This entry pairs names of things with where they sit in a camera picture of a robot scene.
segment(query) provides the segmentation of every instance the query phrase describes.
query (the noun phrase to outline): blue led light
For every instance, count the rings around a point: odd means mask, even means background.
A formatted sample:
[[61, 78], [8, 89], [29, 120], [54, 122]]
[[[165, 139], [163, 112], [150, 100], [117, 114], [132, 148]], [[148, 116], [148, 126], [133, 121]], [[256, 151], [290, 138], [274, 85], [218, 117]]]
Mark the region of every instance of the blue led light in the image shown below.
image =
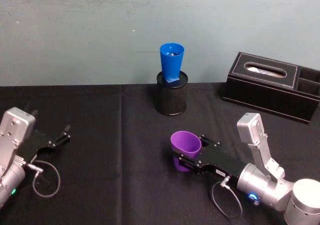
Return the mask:
[[250, 199], [252, 199], [252, 200], [258, 201], [258, 197], [257, 197], [257, 195], [255, 195], [254, 193], [250, 193], [248, 197], [249, 197]]

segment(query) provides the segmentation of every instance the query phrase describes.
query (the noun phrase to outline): purple cup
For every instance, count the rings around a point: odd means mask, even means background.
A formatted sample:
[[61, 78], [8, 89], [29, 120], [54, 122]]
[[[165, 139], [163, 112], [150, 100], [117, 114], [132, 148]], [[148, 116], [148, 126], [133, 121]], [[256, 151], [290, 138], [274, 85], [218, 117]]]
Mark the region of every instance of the purple cup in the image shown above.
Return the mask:
[[[176, 131], [171, 135], [172, 150], [181, 153], [188, 158], [194, 159], [201, 149], [200, 139], [189, 131]], [[190, 169], [179, 165], [179, 159], [173, 158], [175, 168], [181, 172], [188, 172]]]

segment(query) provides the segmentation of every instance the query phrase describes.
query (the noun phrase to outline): metal bracket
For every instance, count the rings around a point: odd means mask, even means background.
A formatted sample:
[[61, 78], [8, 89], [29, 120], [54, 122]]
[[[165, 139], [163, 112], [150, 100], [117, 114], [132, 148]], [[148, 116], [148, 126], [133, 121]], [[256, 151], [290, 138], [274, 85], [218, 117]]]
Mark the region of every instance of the metal bracket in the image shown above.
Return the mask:
[[70, 125], [67, 125], [57, 138], [35, 129], [32, 135], [23, 143], [23, 146], [17, 150], [17, 155], [24, 158], [28, 163], [32, 163], [39, 153], [50, 152], [67, 144], [71, 139], [68, 133], [69, 129]]
[[179, 165], [192, 169], [198, 175], [210, 172], [223, 178], [229, 176], [236, 183], [246, 164], [224, 153], [219, 141], [213, 141], [204, 135], [199, 139], [201, 149], [195, 158], [173, 151], [173, 155], [179, 159]]
[[16, 107], [4, 113], [0, 124], [0, 177], [10, 168], [17, 148], [30, 136], [35, 122], [34, 116]]
[[284, 178], [285, 170], [271, 157], [260, 114], [246, 113], [237, 122], [237, 128], [241, 141], [251, 149], [256, 167], [274, 182]]

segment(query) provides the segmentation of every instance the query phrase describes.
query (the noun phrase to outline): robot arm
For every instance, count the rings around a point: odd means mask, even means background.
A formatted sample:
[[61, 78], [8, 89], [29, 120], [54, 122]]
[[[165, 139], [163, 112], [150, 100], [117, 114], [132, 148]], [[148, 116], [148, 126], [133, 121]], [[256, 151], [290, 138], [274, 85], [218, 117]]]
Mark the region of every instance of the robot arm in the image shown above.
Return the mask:
[[43, 169], [32, 162], [42, 149], [54, 149], [69, 142], [66, 129], [57, 139], [47, 138], [39, 131], [33, 132], [36, 119], [16, 107], [7, 110], [0, 124], [0, 207], [15, 192], [25, 178], [24, 168], [36, 171]]
[[220, 150], [219, 142], [203, 135], [199, 137], [202, 146], [195, 158], [174, 153], [179, 164], [196, 174], [211, 172], [223, 177], [222, 187], [226, 188], [228, 182], [233, 183], [255, 205], [261, 202], [284, 212], [288, 225], [318, 225], [320, 182], [301, 179], [293, 183], [284, 179], [284, 169], [271, 157], [260, 114], [246, 113], [238, 121], [237, 128], [241, 141], [251, 149], [255, 164], [246, 164], [228, 156]]

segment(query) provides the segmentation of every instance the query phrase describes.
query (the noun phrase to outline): cup rim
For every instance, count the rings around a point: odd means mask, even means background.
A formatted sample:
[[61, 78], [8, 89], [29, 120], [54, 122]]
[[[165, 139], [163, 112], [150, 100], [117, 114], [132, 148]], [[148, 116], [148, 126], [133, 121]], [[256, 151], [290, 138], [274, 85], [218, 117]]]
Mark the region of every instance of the cup rim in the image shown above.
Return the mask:
[[185, 52], [185, 47], [182, 46], [180, 43], [177, 43], [177, 42], [167, 42], [167, 43], [164, 43], [164, 44], [162, 44], [162, 45], [160, 46], [160, 53], [161, 53], [161, 54], [167, 56], [167, 54], [165, 54], [165, 53], [163, 53], [163, 52], [161, 51], [161, 50], [162, 50], [161, 48], [162, 48], [163, 46], [169, 45], [169, 44], [178, 45], [178, 46], [180, 46], [180, 47], [183, 49], [183, 51], [182, 51], [179, 55], [177, 55], [177, 56], [180, 56], [181, 54], [183, 54], [183, 53]]
[[[178, 147], [177, 147], [176, 145], [174, 145], [174, 143], [172, 142], [173, 136], [174, 136], [175, 134], [177, 134], [177, 133], [188, 133], [188, 134], [193, 135], [193, 136], [194, 136], [195, 138], [197, 138], [197, 140], [199, 141], [199, 145], [200, 145], [199, 148], [198, 148], [197, 150], [194, 150], [194, 151], [186, 151], [186, 150], [184, 150], [184, 149], [178, 148]], [[187, 154], [193, 154], [193, 153], [199, 152], [200, 149], [201, 149], [201, 146], [202, 146], [201, 140], [200, 140], [200, 138], [199, 138], [197, 135], [195, 135], [195, 134], [192, 133], [192, 132], [185, 131], [185, 130], [180, 130], [180, 131], [174, 132], [174, 133], [171, 135], [171, 137], [170, 137], [170, 142], [171, 142], [171, 144], [172, 144], [173, 147], [175, 147], [175, 148], [179, 149], [180, 151], [182, 151], [183, 153], [187, 153]]]

